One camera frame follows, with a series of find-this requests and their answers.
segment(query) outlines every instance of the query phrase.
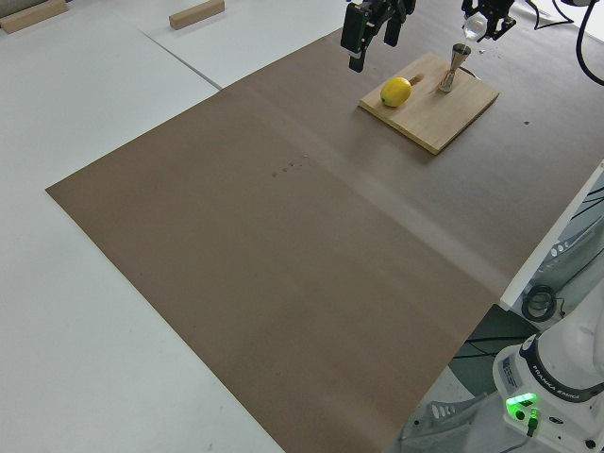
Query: white table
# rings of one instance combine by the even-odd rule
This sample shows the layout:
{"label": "white table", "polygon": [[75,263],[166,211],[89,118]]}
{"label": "white table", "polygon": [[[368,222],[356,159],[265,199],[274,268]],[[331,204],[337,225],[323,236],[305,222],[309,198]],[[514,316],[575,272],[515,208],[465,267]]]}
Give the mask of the white table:
{"label": "white table", "polygon": [[344,0],[226,0],[224,12],[176,31],[168,16],[201,0],[103,1],[221,88],[341,27],[346,9]]}
{"label": "white table", "polygon": [[281,452],[44,192],[216,92],[70,5],[0,32],[0,450]]}

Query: lemon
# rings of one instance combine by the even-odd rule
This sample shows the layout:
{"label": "lemon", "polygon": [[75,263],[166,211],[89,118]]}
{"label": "lemon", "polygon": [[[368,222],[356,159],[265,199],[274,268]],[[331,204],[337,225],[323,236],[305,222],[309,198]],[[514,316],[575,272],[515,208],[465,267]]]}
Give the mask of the lemon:
{"label": "lemon", "polygon": [[403,77],[393,77],[381,88],[381,102],[388,107],[398,107],[411,96],[411,83]]}

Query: brown table covering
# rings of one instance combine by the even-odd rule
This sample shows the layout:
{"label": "brown table covering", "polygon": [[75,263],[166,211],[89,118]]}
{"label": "brown table covering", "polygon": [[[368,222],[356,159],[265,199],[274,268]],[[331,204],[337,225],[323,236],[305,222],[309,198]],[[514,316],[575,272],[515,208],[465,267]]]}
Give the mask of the brown table covering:
{"label": "brown table covering", "polygon": [[384,448],[603,157],[577,30],[522,14],[475,45],[502,94],[438,157],[357,109],[449,55],[458,3],[361,75],[335,32],[48,189],[288,453]]}

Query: cutting board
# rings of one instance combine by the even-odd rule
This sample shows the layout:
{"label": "cutting board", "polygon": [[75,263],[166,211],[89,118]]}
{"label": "cutting board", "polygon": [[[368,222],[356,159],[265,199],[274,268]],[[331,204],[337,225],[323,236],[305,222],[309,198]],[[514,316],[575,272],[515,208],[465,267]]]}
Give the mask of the cutting board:
{"label": "cutting board", "polygon": [[423,76],[402,106],[392,108],[381,102],[383,84],[365,95],[360,106],[430,153],[439,154],[499,96],[495,88],[462,70],[455,74],[452,91],[441,92],[438,85],[449,64],[434,54],[425,54],[393,75],[409,80]]}

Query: metallic double-sided cup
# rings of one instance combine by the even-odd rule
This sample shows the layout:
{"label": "metallic double-sided cup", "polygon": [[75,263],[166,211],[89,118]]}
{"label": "metallic double-sided cup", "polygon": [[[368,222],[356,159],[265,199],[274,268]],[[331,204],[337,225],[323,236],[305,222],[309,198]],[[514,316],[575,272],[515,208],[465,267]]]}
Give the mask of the metallic double-sided cup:
{"label": "metallic double-sided cup", "polygon": [[472,49],[465,44],[453,45],[453,51],[451,56],[451,67],[446,72],[445,78],[441,81],[438,86],[442,92],[450,92],[453,86],[453,79],[455,78],[455,71],[463,64],[465,59],[468,58]]}

